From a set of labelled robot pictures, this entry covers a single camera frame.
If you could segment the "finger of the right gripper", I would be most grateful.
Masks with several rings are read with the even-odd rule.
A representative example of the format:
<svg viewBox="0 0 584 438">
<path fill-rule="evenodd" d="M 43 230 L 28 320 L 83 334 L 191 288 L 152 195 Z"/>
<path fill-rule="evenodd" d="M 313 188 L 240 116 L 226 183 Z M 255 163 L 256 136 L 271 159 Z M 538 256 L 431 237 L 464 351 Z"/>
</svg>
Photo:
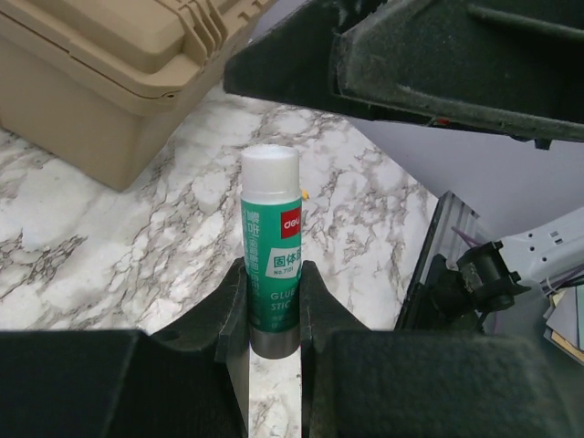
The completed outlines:
<svg viewBox="0 0 584 438">
<path fill-rule="evenodd" d="M 278 1 L 261 33 L 226 64 L 224 91 L 238 96 L 375 120 L 379 110 L 343 98 L 334 79 L 333 40 L 377 1 Z"/>
<path fill-rule="evenodd" d="M 337 35 L 343 97 L 530 140 L 583 138 L 580 1 L 389 1 Z"/>
</svg>

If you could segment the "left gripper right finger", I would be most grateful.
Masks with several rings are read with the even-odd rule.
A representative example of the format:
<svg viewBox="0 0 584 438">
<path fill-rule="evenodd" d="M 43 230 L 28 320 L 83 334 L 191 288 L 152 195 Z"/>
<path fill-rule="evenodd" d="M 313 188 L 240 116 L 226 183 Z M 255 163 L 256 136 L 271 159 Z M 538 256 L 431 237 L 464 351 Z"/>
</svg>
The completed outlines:
<svg viewBox="0 0 584 438">
<path fill-rule="evenodd" d="M 583 371 L 520 337 L 371 330 L 315 263 L 299 286 L 305 437 L 580 437 Z"/>
</svg>

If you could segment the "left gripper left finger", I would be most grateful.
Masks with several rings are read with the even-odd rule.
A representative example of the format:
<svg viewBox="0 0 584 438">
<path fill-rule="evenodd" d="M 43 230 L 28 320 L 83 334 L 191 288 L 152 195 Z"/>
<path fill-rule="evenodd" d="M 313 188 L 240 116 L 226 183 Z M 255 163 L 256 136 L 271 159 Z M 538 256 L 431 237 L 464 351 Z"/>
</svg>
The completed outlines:
<svg viewBox="0 0 584 438">
<path fill-rule="evenodd" d="M 245 437 L 249 337 L 244 264 L 154 334 L 1 334 L 4 437 Z"/>
</svg>

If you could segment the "green white glue stick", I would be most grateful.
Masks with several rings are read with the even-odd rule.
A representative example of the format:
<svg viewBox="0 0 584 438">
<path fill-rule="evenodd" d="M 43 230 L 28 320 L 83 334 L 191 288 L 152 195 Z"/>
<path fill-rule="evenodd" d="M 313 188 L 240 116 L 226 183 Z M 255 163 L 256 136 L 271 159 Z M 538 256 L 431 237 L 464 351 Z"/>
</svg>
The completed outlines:
<svg viewBox="0 0 584 438">
<path fill-rule="evenodd" d="M 283 359 L 299 344 L 302 192 L 299 152 L 275 144 L 241 154 L 241 214 L 253 351 Z"/>
</svg>

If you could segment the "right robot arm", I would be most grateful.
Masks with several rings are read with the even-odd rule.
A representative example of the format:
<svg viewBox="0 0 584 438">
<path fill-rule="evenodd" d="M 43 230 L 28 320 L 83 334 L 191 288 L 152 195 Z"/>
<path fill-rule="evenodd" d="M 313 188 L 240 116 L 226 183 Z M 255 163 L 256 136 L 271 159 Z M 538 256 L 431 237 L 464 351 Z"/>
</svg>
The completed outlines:
<svg viewBox="0 0 584 438">
<path fill-rule="evenodd" d="M 227 64 L 235 95 L 355 119 L 533 141 L 583 139 L 580 1 L 308 1 Z M 476 215 L 441 197 L 398 329 L 479 329 L 583 270 L 583 213 L 464 248 Z"/>
</svg>

